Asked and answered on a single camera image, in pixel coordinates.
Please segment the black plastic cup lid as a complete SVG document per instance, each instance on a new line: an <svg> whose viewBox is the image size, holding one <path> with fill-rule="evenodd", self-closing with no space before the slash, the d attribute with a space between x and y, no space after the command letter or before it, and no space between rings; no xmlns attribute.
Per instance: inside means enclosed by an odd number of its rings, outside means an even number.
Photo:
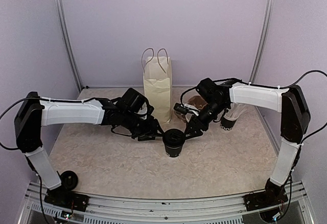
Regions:
<svg viewBox="0 0 327 224"><path fill-rule="evenodd" d="M179 129L169 129L165 131L162 140L165 146L171 148L180 147L185 142L184 133Z"/></svg>

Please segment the black paper coffee cup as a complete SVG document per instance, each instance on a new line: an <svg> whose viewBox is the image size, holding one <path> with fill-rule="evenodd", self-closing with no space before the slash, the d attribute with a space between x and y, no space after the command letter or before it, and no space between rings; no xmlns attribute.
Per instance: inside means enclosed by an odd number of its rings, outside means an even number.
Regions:
<svg viewBox="0 0 327 224"><path fill-rule="evenodd" d="M165 151L169 157L175 158L178 157L182 151L182 143L165 143Z"/></svg>

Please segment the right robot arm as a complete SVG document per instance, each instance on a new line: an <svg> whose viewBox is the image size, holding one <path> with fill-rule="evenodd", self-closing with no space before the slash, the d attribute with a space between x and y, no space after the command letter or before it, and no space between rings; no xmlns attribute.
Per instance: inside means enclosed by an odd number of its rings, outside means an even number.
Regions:
<svg viewBox="0 0 327 224"><path fill-rule="evenodd" d="M311 115L301 88L296 82L285 87L272 87L246 83L236 78L206 78L193 89L207 104L202 110L193 109L182 101L175 104L175 111L192 114L184 131L185 139L202 136L203 132L208 130L209 124L216 120L222 111L230 109L232 104L262 107L281 114L281 146L276 165L268 180L269 188L261 195L265 205L273 205L282 195L279 188L288 181L298 161L303 142L326 128L326 125L323 125L307 134Z"/></svg>

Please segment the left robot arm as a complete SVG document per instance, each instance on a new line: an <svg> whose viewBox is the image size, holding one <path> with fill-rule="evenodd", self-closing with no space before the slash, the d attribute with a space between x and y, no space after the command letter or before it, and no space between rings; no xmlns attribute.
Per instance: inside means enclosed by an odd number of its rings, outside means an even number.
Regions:
<svg viewBox="0 0 327 224"><path fill-rule="evenodd" d="M149 100L133 88L121 97L108 99L91 97L82 100L54 99L30 92L14 105L21 104L14 120L16 147L1 147L8 151L21 151L30 167L38 174L51 197L66 206L74 189L64 185L64 176L54 170L41 141L41 128L51 125L83 123L100 126L124 127L128 137L138 141L154 140L164 134L159 121L152 116L154 107Z"/></svg>

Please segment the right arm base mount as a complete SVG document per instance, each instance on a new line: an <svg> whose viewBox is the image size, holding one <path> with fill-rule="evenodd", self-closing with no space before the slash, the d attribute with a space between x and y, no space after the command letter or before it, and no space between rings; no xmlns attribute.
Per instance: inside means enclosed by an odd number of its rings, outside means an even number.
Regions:
<svg viewBox="0 0 327 224"><path fill-rule="evenodd" d="M288 197L286 193L281 193L277 197L274 195L268 196L266 192L262 191L257 193L251 192L243 196L243 200L246 206L246 210L253 211L279 205L282 202L286 203L288 201Z"/></svg>

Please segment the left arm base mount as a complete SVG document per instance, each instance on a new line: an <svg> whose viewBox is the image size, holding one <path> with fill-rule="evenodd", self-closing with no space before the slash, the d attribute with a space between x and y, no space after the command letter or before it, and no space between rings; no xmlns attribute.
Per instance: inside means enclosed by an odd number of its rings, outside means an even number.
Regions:
<svg viewBox="0 0 327 224"><path fill-rule="evenodd" d="M47 191L44 201L54 206L85 212L89 196L72 191L51 190Z"/></svg>

